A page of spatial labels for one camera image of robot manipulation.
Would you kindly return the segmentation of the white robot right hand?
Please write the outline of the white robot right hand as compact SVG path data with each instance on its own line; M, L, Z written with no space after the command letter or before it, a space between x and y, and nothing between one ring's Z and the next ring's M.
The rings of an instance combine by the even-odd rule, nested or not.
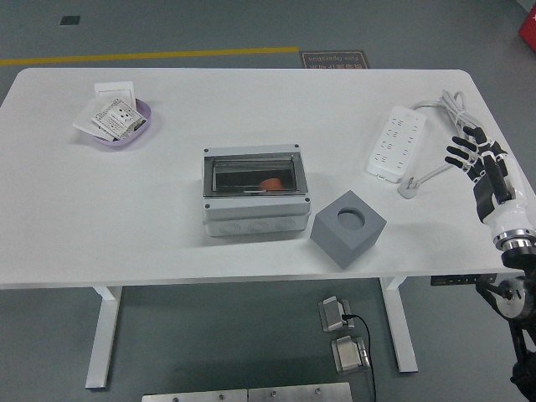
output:
M445 161L462 170L473 183L477 216L493 236L512 230L533 231L528 198L515 158L479 127L464 126L454 136Z

